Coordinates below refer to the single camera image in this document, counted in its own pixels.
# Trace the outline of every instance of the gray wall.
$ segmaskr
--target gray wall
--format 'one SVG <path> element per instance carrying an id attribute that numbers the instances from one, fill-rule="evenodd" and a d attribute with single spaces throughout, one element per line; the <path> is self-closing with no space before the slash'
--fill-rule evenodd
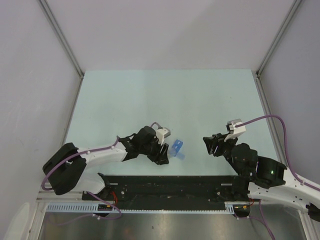
<path id="1" fill-rule="evenodd" d="M 32 213 L 42 166 L 62 143 L 80 79 L 36 0 L 4 1 L 0 12 L 3 239 L 22 204 Z"/>
<path id="2" fill-rule="evenodd" d="M 319 0 L 304 1 L 261 77 L 271 111 L 286 123 L 294 170 L 320 184 L 319 11 Z"/>

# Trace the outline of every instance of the metallic floor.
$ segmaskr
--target metallic floor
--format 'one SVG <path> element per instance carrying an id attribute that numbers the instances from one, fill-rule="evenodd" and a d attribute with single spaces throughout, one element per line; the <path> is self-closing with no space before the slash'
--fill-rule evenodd
<path id="1" fill-rule="evenodd" d="M 277 240 L 306 240 L 298 212 L 278 204 L 263 205 L 267 223 Z M 117 220 L 93 217 L 63 223 L 83 213 L 46 213 L 39 240 L 270 240 L 258 221 L 229 214 L 127 213 Z M 251 216 L 261 217 L 255 204 Z"/>

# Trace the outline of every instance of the table surface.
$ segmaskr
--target table surface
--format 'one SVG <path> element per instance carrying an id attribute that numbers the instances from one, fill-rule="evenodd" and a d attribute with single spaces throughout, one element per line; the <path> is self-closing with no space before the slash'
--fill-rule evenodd
<path id="1" fill-rule="evenodd" d="M 227 121 L 264 115 L 248 69 L 87 71 L 66 142 L 78 148 L 112 144 L 159 122 L 171 130 L 169 147 L 183 141 L 183 160 L 158 166 L 146 156 L 87 171 L 106 175 L 235 175 L 223 157 L 208 155 L 203 137 L 227 133 Z M 277 160 L 266 120 L 246 127 L 238 143 Z"/>

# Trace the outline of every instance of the wall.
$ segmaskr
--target wall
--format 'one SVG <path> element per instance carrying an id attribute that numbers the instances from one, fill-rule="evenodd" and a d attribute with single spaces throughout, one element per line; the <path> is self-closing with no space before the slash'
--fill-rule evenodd
<path id="1" fill-rule="evenodd" d="M 29 203 L 25 213 L 32 212 L 44 177 L 42 166 L 62 143 L 80 79 L 37 1 L 5 1 L 0 11 L 3 239 L 23 203 Z"/>
<path id="2" fill-rule="evenodd" d="M 257 70 L 293 0 L 48 0 L 85 70 Z"/>
<path id="3" fill-rule="evenodd" d="M 262 73 L 271 111 L 287 126 L 294 170 L 320 183 L 320 1 L 302 4 Z M 278 132 L 282 139 L 282 129 Z"/>

